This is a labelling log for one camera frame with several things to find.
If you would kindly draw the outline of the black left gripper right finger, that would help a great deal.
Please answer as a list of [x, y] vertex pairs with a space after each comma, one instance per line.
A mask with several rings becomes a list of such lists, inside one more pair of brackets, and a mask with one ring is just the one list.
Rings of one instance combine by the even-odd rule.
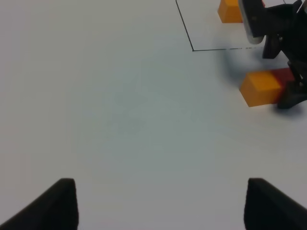
[[247, 230], [305, 230], [307, 209], [262, 178], [250, 178], [244, 207]]

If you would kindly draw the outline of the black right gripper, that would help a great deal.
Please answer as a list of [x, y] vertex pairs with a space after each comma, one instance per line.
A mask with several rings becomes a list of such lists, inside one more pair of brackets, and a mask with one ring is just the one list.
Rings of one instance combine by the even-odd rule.
[[291, 26], [278, 34], [267, 35], [262, 57], [274, 59], [283, 52], [297, 81], [289, 81], [278, 103], [278, 109], [290, 109], [307, 100], [307, 2], [294, 9]]

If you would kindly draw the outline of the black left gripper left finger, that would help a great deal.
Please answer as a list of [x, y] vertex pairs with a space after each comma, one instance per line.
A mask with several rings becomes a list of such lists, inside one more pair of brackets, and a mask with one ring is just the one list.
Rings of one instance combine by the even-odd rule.
[[54, 183], [32, 203], [0, 225], [2, 230], [76, 230], [79, 210], [72, 178]]

